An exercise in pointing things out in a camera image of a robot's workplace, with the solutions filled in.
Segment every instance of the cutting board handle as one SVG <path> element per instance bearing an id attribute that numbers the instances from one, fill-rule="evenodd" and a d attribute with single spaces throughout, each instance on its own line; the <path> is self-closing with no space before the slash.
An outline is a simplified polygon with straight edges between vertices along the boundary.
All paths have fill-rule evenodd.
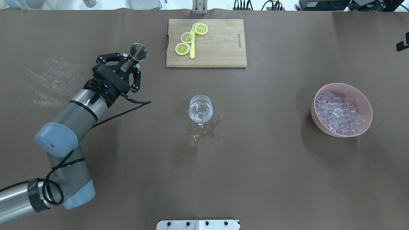
<path id="1" fill-rule="evenodd" d="M 165 48 L 166 37 L 168 38 L 168 42 L 167 42 L 166 48 Z M 163 43 L 162 43 L 162 47 L 165 50 L 165 53 L 168 52 L 168 46 L 169 46 L 169 33 L 168 33 L 168 31 L 166 31 L 166 35 L 163 37 Z"/>

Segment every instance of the glass base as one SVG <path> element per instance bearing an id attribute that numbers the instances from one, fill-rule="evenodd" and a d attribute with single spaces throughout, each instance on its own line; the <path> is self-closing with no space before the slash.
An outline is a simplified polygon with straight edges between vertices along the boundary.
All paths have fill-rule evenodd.
<path id="1" fill-rule="evenodd" d="M 195 131 L 195 133 L 198 134 L 207 133 L 210 130 L 210 126 L 211 126 L 210 120 L 201 124 L 192 121 L 192 128 Z"/>

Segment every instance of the lemon slice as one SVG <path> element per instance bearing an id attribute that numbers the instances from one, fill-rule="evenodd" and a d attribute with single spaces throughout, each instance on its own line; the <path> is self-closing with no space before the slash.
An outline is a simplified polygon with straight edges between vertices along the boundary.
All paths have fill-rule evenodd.
<path id="1" fill-rule="evenodd" d="M 207 31 L 209 30 L 209 28 L 206 26 L 206 24 L 203 23 L 198 23 L 195 25 L 195 33 L 200 34 L 200 35 L 205 35 L 207 34 Z"/>
<path id="2" fill-rule="evenodd" d="M 178 55 L 186 55 L 190 51 L 190 45 L 186 43 L 179 43 L 175 46 L 175 51 Z"/>
<path id="3" fill-rule="evenodd" d="M 191 32 L 183 33 L 180 36 L 180 40 L 186 44 L 189 44 L 193 41 L 193 34 Z"/>
<path id="4" fill-rule="evenodd" d="M 200 24 L 200 23 L 195 23 L 195 24 L 192 25 L 192 30 L 193 30 L 195 33 L 196 33 L 195 26 L 196 26 L 197 24 Z"/>

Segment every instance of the water spill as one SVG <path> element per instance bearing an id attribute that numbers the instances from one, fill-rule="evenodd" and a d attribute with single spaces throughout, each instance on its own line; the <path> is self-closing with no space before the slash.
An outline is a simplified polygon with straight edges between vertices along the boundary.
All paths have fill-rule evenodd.
<path id="1" fill-rule="evenodd" d="M 203 129 L 198 127 L 198 124 L 192 121 L 190 118 L 187 118 L 186 121 L 186 133 L 189 138 L 188 142 L 192 145 L 202 144 L 206 141 L 207 138 L 214 138 L 216 135 L 217 127 L 222 122 L 221 116 L 217 118 L 211 118 L 206 122 Z"/>

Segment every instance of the black cable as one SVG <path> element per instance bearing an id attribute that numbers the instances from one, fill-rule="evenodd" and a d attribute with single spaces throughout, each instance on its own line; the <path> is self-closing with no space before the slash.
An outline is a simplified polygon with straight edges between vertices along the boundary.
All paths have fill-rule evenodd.
<path id="1" fill-rule="evenodd" d="M 402 6 L 405 10 L 407 10 L 409 12 L 409 9 L 406 6 L 404 6 L 402 4 L 400 6 Z"/>
<path id="2" fill-rule="evenodd" d="M 57 169 L 63 168 L 62 165 L 71 156 L 71 154 L 73 152 L 74 152 L 74 150 L 72 150 L 68 155 L 66 155 L 64 157 L 64 159 L 57 166 L 53 167 L 52 170 L 47 174 L 47 176 L 44 179 L 43 187 L 42 187 L 41 191 L 43 193 L 44 199 L 51 205 L 60 205 L 64 201 L 64 194 L 63 194 L 63 191 L 61 190 L 61 187 L 57 183 L 55 183 L 54 181 L 50 180 L 49 178 L 50 178 L 51 174 L 54 171 L 56 171 Z M 56 202 L 53 195 L 52 195 L 51 188 L 50 188 L 50 185 L 49 185 L 50 182 L 58 189 L 58 192 L 60 193 L 61 200 L 59 202 Z M 46 187 L 47 187 L 48 195 L 50 196 L 51 200 L 47 197 L 47 195 L 45 193 L 45 188 Z"/>
<path id="3" fill-rule="evenodd" d="M 10 188 L 12 188 L 12 187 L 15 187 L 15 186 L 17 186 L 17 185 L 25 184 L 25 183 L 27 183 L 27 182 L 28 182 L 28 180 L 15 183 L 14 185 L 10 185 L 10 186 L 7 186 L 7 187 L 5 187 L 5 188 L 0 189 L 0 192 L 2 192 L 2 191 L 4 191 L 4 190 L 7 190 L 7 189 L 10 189 Z"/>
<path id="4" fill-rule="evenodd" d="M 248 0 L 248 1 L 247 1 L 246 10 L 249 10 L 249 4 L 250 4 L 251 9 L 253 10 L 253 5 L 252 5 L 251 0 Z"/>
<path id="5" fill-rule="evenodd" d="M 271 7 L 271 10 L 276 10 L 278 3 L 279 3 L 279 0 L 277 0 L 276 3 L 274 4 L 274 6 Z"/>
<path id="6" fill-rule="evenodd" d="M 83 160 L 85 160 L 85 158 L 80 158 L 80 159 L 76 159 L 76 160 L 70 161 L 70 162 L 68 162 L 68 163 L 65 163 L 65 164 L 61 165 L 60 169 L 66 167 L 66 166 L 70 166 L 70 165 L 73 165 L 73 164 L 75 164 L 75 163 L 81 162 L 81 161 L 83 161 Z"/>
<path id="7" fill-rule="evenodd" d="M 144 103 L 142 103 L 142 105 L 140 105 L 140 106 L 138 106 L 138 107 L 135 107 L 135 108 L 130 109 L 130 110 L 128 110 L 128 111 L 125 111 L 125 112 L 123 112 L 123 113 L 117 114 L 117 115 L 115 115 L 115 116 L 113 116 L 113 117 L 110 117 L 110 118 L 108 118 L 108 119 L 106 119 L 106 120 L 103 120 L 103 121 L 101 121 L 101 122 L 99 122 L 99 123 L 96 123 L 96 124 L 92 127 L 92 129 L 95 128 L 95 127 L 97 127 L 98 125 L 101 125 L 101 124 L 103 124 L 103 123 L 105 123 L 105 122 L 107 122 L 107 121 L 110 121 L 110 120 L 114 119 L 114 118 L 117 118 L 117 117 L 122 116 L 122 115 L 124 115 L 124 114 L 127 114 L 127 113 L 129 113 L 129 112 L 132 112 L 132 111 L 134 111 L 135 109 L 139 109 L 139 108 L 141 108 L 142 106 L 147 105 L 147 104 L 149 104 L 149 103 L 151 103 L 151 102 L 150 102 L 150 101 L 144 102 Z"/>
<path id="8" fill-rule="evenodd" d="M 265 6 L 267 3 L 269 3 L 269 2 L 271 2 L 271 8 L 273 8 L 274 1 L 268 0 L 267 2 L 264 3 L 264 5 L 263 5 L 263 7 L 261 8 L 261 10 L 263 10 L 263 9 L 264 9 L 264 6 Z"/>

